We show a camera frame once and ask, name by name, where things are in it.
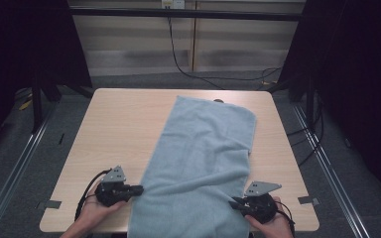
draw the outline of towel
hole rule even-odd
[[[128,237],[242,237],[228,201],[249,175],[256,117],[232,104],[178,96],[143,175]]]

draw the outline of gray carpet floor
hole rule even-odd
[[[259,72],[201,72],[203,76],[227,76],[253,78]],[[277,75],[266,78],[267,85],[260,87],[261,80],[224,80],[211,78],[219,87],[232,90],[265,89],[273,85]],[[160,73],[125,76],[105,76],[93,79],[94,89],[99,87],[130,88],[194,88],[219,89],[197,78],[180,73]],[[74,141],[77,130],[86,112],[90,99],[61,87],[62,100],[50,118],[49,125],[37,147],[15,193],[0,219],[0,237],[59,237],[40,231],[39,224],[44,211],[37,208],[41,201],[48,200],[64,166],[64,161]],[[287,133],[302,129],[294,106],[286,90],[273,94],[278,112]],[[33,127],[32,107],[19,111],[23,98],[16,101],[14,109],[0,132],[0,188],[27,144]],[[317,134],[323,133],[321,144],[339,176],[348,196],[358,210],[370,237],[381,237],[381,184],[365,168],[355,147],[348,148],[345,136],[323,110],[323,130],[317,122]],[[304,133],[289,136],[290,144],[298,162],[312,151]],[[320,228],[315,232],[297,232],[296,237],[355,237],[343,210],[336,199],[315,155],[301,167],[302,176],[311,197],[319,200],[315,207]]]

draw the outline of table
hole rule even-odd
[[[139,184],[178,95],[221,99],[255,113],[257,125],[246,187],[252,180],[280,183],[283,187],[271,194],[280,196],[290,208],[296,230],[318,229],[313,206],[298,201],[308,192],[270,93],[102,88],[94,93],[51,197],[62,204],[59,209],[46,209],[40,223],[42,231],[66,231],[86,186],[103,170],[120,165],[126,183]],[[126,232],[131,201],[94,232]]]

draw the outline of forearm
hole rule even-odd
[[[61,238],[80,238],[89,232],[89,225],[78,219],[67,229]]]
[[[265,238],[293,238],[292,234],[265,235]]]

